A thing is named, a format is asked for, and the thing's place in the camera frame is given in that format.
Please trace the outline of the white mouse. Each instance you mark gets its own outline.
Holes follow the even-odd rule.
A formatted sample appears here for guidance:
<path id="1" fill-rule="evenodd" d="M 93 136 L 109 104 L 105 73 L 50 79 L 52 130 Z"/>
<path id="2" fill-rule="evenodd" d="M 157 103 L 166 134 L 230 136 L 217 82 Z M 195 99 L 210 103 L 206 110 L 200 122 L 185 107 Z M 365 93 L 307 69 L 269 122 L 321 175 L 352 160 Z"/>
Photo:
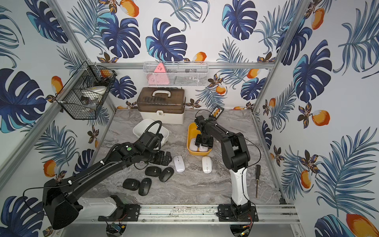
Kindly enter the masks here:
<path id="1" fill-rule="evenodd" d="M 185 164 L 183 157 L 181 155 L 177 155 L 173 158 L 175 169 L 178 173 L 182 173 L 185 171 Z"/>
<path id="2" fill-rule="evenodd" d="M 202 158 L 202 170 L 204 173 L 212 172 L 212 160 L 209 156 L 204 156 Z"/>
<path id="3" fill-rule="evenodd" d="M 200 144 L 199 147 L 198 147 L 198 151 L 199 151 L 199 152 L 207 152 L 207 151 L 208 151 L 208 147 L 206 147 L 206 146 L 202 146 L 202 145 Z"/>
<path id="4" fill-rule="evenodd" d="M 196 146 L 195 142 L 196 142 L 196 138 L 192 138 L 190 141 L 190 144 L 189 144 L 189 150 L 190 151 L 193 151 L 193 152 L 198 151 L 198 146 Z"/>

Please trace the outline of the yellow storage tray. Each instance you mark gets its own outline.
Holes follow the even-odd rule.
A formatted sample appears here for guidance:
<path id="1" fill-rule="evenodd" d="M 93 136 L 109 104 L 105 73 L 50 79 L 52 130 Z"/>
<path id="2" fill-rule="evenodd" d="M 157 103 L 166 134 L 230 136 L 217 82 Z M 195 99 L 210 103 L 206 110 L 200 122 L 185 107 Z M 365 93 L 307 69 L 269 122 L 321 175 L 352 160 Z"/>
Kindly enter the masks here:
<path id="1" fill-rule="evenodd" d="M 200 131 L 197 129 L 196 124 L 193 122 L 188 127 L 188 135 L 187 135 L 187 149 L 189 153 L 193 156 L 208 156 L 212 149 L 208 148 L 207 151 L 202 150 L 196 146 L 195 141 L 197 136 L 200 134 Z"/>

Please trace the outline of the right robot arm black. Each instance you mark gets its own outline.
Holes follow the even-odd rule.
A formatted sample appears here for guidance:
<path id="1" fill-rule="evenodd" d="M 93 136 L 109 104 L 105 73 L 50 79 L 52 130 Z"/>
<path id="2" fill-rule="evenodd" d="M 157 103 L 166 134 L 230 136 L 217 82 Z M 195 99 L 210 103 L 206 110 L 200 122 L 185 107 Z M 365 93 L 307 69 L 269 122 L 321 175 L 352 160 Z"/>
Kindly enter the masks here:
<path id="1" fill-rule="evenodd" d="M 232 204 L 240 207 L 250 202 L 247 193 L 245 170 L 249 165 L 250 153 L 242 133 L 231 132 L 222 127 L 214 117 L 198 116 L 194 120 L 200 134 L 195 144 L 213 147 L 216 140 L 221 145 L 222 160 L 230 171 L 232 181 Z"/>

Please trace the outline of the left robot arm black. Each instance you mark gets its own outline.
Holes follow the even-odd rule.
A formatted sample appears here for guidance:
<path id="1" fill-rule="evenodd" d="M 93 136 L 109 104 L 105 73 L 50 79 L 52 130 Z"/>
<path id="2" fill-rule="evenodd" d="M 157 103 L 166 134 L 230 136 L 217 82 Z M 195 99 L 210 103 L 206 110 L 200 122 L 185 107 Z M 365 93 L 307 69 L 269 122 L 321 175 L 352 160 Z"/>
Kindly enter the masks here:
<path id="1" fill-rule="evenodd" d="M 79 199 L 91 188 L 109 176 L 145 162 L 168 166 L 173 158 L 170 152 L 154 150 L 141 142 L 126 142 L 112 147 L 105 158 L 71 177 L 57 182 L 47 181 L 43 186 L 43 210 L 54 230 L 67 227 L 79 216 L 83 206 Z"/>

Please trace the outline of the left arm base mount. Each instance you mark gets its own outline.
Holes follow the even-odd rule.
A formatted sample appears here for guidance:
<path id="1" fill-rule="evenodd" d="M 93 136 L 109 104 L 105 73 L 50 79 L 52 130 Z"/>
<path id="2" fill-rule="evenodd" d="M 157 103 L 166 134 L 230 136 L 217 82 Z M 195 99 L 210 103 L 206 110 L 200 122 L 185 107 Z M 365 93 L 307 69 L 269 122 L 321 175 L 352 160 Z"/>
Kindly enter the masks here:
<path id="1" fill-rule="evenodd" d="M 109 216 L 99 216 L 99 222 L 137 222 L 141 206 L 137 204 L 125 204 L 117 195 L 111 195 L 115 201 L 116 209 Z"/>

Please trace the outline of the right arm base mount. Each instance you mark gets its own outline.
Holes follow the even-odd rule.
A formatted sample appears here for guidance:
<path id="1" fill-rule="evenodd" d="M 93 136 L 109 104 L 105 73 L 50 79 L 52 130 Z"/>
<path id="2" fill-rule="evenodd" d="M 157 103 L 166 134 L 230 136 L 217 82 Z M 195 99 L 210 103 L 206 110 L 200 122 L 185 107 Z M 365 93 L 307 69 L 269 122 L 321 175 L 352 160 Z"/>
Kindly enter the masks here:
<path id="1" fill-rule="evenodd" d="M 237 205 L 233 201 L 231 204 L 220 204 L 217 207 L 216 216 L 220 222 L 258 222 L 256 206 L 250 201 L 243 205 Z"/>

